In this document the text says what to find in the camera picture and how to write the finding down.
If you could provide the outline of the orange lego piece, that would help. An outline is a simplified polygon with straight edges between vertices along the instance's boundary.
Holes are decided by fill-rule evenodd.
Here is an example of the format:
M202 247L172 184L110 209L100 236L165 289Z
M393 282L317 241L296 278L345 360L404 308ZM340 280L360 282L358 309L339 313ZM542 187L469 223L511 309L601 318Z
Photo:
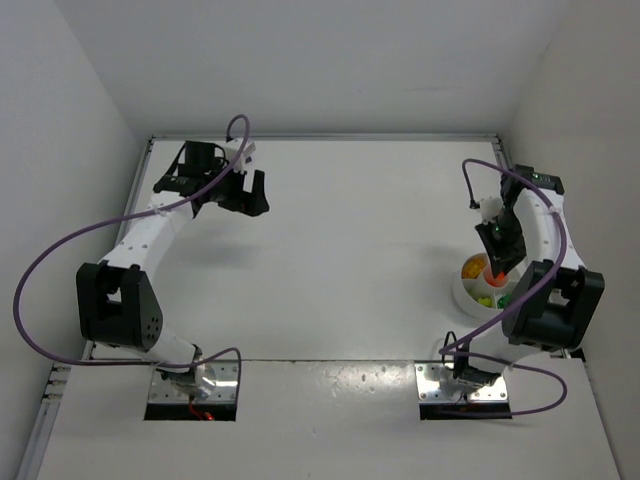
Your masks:
M503 272L494 276L491 270L485 270L483 272L483 278L485 282L493 288L502 288L507 285L509 281L508 276Z

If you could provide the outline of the yellow long lego brick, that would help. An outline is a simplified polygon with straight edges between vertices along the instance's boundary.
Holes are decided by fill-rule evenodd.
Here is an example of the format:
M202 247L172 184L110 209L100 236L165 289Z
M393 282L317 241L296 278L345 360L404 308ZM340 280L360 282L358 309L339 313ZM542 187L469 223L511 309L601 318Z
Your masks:
M462 279L476 279L487 267L487 258L483 254L477 254L465 261L461 269Z

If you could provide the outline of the green square lego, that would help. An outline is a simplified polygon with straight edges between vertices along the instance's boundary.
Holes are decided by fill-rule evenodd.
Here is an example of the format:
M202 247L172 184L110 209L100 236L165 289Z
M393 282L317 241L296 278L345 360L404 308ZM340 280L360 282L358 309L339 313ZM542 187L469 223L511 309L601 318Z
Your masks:
M510 294L503 295L497 300L497 307L500 309L505 308L509 304L510 300L511 300Z

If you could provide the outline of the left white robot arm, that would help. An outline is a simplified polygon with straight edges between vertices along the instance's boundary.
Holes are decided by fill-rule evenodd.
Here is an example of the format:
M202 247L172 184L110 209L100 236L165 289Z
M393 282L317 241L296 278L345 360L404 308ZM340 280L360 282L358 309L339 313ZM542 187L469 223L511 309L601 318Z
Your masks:
M99 262L84 263L76 273L85 339L129 351L160 370L192 370L200 350L165 322L153 278L180 231L204 205L249 217L268 212L264 172L255 171L251 188L244 188L254 152L251 140L183 143L123 239Z

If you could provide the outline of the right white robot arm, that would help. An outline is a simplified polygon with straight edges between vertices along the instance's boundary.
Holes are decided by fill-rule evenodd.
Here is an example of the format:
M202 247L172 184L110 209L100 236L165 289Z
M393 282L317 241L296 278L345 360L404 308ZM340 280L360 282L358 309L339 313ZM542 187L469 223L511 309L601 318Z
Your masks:
M516 165L502 171L498 197L470 201L482 216L475 230L491 276L524 271L494 318L445 348L457 381L491 385L506 366L538 351L579 347L605 280L572 243L564 193L559 177Z

